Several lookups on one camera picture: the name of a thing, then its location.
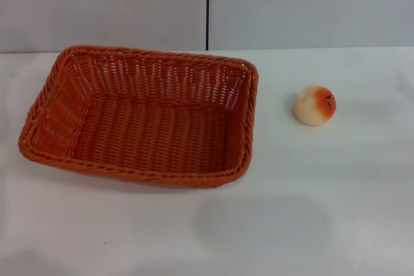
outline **basket bottom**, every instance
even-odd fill
[[[141,171],[223,171],[227,124],[225,111],[95,100],[73,157]]]

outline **wicker basket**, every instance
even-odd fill
[[[80,173],[218,187],[250,163],[257,80],[241,59],[71,47],[30,108],[19,149]]]

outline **orange wicker basket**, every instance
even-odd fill
[[[257,80],[241,59],[71,47],[30,108],[19,149],[80,173],[218,187],[252,158]]]

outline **woven pattern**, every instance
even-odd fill
[[[80,173],[221,186],[251,161],[257,80],[241,59],[71,47],[30,108],[19,149]]]

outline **white surface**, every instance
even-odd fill
[[[250,169],[210,190],[24,159],[56,55],[0,56],[0,275],[414,275],[414,48],[220,54],[254,63],[259,93]],[[336,96],[325,127],[290,113],[313,84]]]
[[[206,0],[0,0],[0,52],[205,48]]]
[[[413,0],[211,0],[210,48],[414,45]]]

